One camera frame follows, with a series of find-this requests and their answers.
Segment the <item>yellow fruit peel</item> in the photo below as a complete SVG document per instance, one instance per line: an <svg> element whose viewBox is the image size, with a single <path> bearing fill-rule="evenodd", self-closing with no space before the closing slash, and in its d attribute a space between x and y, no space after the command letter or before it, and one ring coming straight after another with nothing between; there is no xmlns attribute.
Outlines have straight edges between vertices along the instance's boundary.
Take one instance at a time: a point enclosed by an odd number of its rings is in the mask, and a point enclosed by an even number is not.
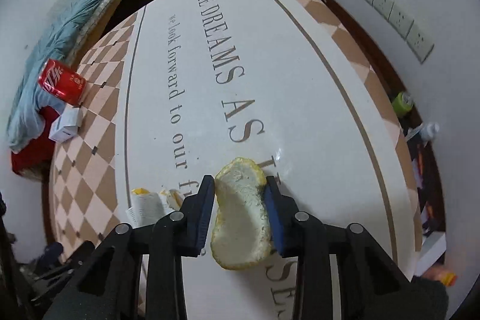
<svg viewBox="0 0 480 320"><path fill-rule="evenodd" d="M245 270L267 259L272 230L264 204L264 171L251 159L237 157L215 177L216 220L211 253L226 270Z"/></svg>

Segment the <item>red cola can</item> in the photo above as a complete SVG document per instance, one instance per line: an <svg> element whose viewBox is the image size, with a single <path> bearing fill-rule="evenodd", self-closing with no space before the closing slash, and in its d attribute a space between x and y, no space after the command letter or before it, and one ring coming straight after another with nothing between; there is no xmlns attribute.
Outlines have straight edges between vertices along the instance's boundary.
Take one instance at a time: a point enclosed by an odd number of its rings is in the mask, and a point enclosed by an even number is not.
<svg viewBox="0 0 480 320"><path fill-rule="evenodd" d="M72 106L80 103L86 79L60 61L48 59L38 78L40 87Z"/></svg>

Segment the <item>red bed sheet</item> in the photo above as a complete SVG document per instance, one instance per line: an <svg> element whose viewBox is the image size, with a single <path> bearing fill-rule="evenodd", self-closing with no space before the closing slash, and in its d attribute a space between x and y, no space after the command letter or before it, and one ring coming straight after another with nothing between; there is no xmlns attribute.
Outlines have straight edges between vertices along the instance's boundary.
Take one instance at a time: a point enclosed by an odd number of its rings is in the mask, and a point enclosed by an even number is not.
<svg viewBox="0 0 480 320"><path fill-rule="evenodd" d="M18 176L41 182L44 172L50 167L55 142L49 138L52 123L58 118L58 113L47 106L40 110L41 119L45 121L43 132L31 140L18 153L10 154L11 170Z"/></svg>

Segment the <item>white blue carton box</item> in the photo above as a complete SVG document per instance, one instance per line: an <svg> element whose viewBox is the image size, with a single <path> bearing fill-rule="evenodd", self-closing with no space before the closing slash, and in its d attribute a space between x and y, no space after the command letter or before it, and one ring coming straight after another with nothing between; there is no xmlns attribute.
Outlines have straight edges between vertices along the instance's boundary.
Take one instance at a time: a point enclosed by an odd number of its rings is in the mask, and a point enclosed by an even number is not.
<svg viewBox="0 0 480 320"><path fill-rule="evenodd" d="M66 107L64 112L52 122L49 139L56 143L64 143L75 137L83 120L81 109Z"/></svg>

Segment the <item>checkered tablecloth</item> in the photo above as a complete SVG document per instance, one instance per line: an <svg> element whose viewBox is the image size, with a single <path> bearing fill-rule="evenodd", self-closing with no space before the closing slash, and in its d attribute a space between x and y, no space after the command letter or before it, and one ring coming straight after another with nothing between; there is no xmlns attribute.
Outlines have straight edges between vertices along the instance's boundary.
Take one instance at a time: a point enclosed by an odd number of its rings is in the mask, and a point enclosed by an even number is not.
<svg viewBox="0 0 480 320"><path fill-rule="evenodd" d="M113 186L91 206L103 241L48 319L416 319L421 246L408 148L383 86L319 0L155 0L126 21L115 115L86 113L78 185ZM296 257L226 270L212 256L216 194L197 257L184 214L133 228L131 190L195 195L237 157L298 206Z"/></svg>

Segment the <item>green bottle on floor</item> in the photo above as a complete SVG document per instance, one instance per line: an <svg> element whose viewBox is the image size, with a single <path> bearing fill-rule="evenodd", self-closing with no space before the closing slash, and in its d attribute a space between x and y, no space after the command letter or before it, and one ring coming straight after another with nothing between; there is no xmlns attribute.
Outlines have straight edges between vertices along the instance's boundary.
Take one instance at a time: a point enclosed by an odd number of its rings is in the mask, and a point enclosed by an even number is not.
<svg viewBox="0 0 480 320"><path fill-rule="evenodd" d="M391 104L397 118L403 118L414 106L411 95L406 91L400 92Z"/></svg>

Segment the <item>white bottle on floor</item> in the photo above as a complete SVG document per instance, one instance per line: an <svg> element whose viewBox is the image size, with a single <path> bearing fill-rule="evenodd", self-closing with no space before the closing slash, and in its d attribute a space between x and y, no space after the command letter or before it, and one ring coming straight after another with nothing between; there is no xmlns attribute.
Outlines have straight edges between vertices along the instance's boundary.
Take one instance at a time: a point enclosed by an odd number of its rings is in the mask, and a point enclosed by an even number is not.
<svg viewBox="0 0 480 320"><path fill-rule="evenodd" d="M414 129L408 131L405 139L407 141L419 136L423 142L429 142L433 140L439 133L439 124L436 122L422 123Z"/></svg>

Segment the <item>orange bottle cap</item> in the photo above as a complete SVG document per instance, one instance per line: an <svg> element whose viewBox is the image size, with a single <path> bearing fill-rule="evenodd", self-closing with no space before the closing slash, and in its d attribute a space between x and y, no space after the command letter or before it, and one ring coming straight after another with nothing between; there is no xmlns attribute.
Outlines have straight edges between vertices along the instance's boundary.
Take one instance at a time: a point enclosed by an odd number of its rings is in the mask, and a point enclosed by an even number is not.
<svg viewBox="0 0 480 320"><path fill-rule="evenodd" d="M457 275L444 268L432 268L425 272L424 276L430 280L441 282L445 287L454 286L457 280Z"/></svg>

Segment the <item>light blue duvet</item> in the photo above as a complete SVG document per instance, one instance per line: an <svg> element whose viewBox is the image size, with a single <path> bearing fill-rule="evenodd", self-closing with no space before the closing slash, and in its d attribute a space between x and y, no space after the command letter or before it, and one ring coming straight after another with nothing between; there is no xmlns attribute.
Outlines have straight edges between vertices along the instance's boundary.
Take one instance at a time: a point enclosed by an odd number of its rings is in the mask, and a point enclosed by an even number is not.
<svg viewBox="0 0 480 320"><path fill-rule="evenodd" d="M48 59L72 65L71 53L78 49L83 30L104 0L58 0L50 10L50 24L28 56L24 74L13 98L7 121L7 144L13 153L20 152L31 140L39 137L45 121L39 114L49 106L56 111L64 102L45 92L38 77Z"/></svg>

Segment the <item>white wall socket strip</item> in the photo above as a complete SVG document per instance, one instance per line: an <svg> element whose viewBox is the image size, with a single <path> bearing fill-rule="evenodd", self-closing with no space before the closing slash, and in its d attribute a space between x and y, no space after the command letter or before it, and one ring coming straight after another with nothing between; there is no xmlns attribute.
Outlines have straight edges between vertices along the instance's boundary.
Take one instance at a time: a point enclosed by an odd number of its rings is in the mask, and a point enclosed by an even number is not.
<svg viewBox="0 0 480 320"><path fill-rule="evenodd" d="M434 42L404 9L393 0L364 0L372 6L407 43L422 64L430 56Z"/></svg>

